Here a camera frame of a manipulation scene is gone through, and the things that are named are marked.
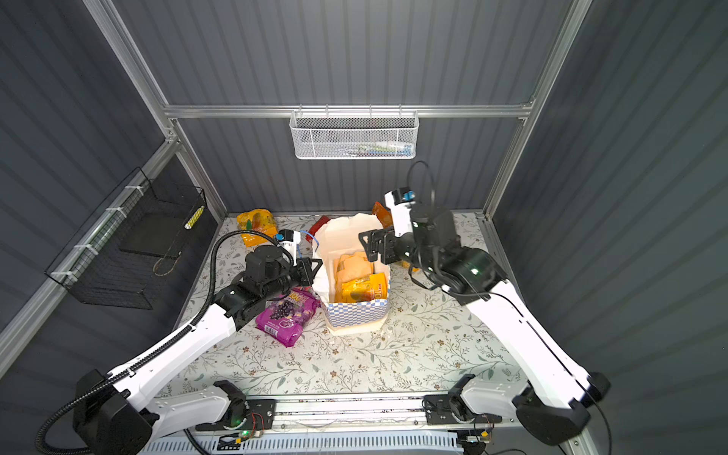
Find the purple grape snack bag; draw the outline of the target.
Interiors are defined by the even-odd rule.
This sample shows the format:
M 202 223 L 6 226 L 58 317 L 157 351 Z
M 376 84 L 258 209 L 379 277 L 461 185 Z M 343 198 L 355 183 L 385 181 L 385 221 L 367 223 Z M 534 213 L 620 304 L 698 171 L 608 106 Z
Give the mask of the purple grape snack bag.
M 290 348 L 297 343 L 319 307 L 320 298 L 310 287 L 297 287 L 284 298 L 271 301 L 256 318 L 256 327 Z

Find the white checkered paper bag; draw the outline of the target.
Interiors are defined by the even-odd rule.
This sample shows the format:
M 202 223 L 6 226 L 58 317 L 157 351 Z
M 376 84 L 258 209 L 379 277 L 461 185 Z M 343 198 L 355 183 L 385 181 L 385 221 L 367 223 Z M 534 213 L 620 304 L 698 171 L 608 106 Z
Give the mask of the white checkered paper bag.
M 373 214 L 359 213 L 329 221 L 316 233 L 313 253 L 323 266 L 313 290 L 322 301 L 328 330 L 336 336 L 373 332 L 390 313 L 390 267 L 370 260 L 360 235 L 382 228 Z

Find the yellow snack bag front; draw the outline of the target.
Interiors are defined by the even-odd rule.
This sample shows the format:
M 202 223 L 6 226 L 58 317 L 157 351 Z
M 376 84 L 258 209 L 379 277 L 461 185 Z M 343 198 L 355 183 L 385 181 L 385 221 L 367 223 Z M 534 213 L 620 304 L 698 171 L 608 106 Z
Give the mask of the yellow snack bag front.
M 341 285 L 342 303 L 364 303 L 364 301 L 383 300 L 388 297 L 388 280 L 384 273 L 346 282 Z

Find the tan bread snack pack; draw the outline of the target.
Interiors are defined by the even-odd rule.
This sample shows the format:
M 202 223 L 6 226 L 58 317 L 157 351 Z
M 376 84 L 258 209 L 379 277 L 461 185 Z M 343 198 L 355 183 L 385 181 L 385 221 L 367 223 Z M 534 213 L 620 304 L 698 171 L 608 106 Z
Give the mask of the tan bread snack pack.
M 358 251 L 352 254 L 343 254 L 334 262 L 336 284 L 345 284 L 373 274 L 373 263 L 366 253 Z

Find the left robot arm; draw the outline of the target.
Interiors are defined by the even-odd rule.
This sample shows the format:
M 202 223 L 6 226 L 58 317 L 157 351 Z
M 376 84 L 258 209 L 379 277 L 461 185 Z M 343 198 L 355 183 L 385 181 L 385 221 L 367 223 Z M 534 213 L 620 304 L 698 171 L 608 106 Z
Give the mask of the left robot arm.
M 290 257 L 280 246 L 258 246 L 246 256 L 246 268 L 212 295 L 195 315 L 148 351 L 113 369 L 111 384 L 93 392 L 104 376 L 88 373 L 77 384 L 80 403 L 73 428 L 93 454 L 137 454 L 151 441 L 197 425 L 247 430 L 252 424 L 246 396 L 227 380 L 201 392 L 168 399 L 157 394 L 199 356 L 255 320 L 267 303 L 297 287 L 312 286 L 321 259 Z

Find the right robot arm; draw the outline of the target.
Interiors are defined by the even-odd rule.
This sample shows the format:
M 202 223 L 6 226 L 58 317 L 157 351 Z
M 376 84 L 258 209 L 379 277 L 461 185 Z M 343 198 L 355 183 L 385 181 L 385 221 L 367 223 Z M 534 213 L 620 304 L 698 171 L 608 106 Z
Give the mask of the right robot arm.
M 590 407 L 610 390 L 606 375 L 588 372 L 566 354 L 488 252 L 462 245 L 449 210 L 400 205 L 392 218 L 392 227 L 358 235 L 368 260 L 406 261 L 421 269 L 431 289 L 453 297 L 486 325 L 526 373 L 528 383 L 511 403 L 538 441 L 553 447 L 582 434 Z

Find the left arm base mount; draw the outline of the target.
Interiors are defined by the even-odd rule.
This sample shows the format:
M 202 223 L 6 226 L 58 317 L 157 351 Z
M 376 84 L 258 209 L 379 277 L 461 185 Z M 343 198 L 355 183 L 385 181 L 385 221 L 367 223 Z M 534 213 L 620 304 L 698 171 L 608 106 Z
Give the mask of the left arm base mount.
M 276 407 L 277 401 L 274 399 L 249 399 L 246 403 L 233 403 L 219 421 L 199 424 L 195 426 L 195 430 L 198 432 L 271 430 Z

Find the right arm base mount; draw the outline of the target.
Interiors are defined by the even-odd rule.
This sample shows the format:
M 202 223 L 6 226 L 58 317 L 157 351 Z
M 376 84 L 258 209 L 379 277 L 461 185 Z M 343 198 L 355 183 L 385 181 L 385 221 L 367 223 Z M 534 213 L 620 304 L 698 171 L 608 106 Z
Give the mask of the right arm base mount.
M 504 420 L 496 414 L 476 414 L 469 411 L 464 404 L 451 399 L 446 394 L 428 394 L 421 402 L 426 421 L 429 425 L 477 424 L 494 425 Z

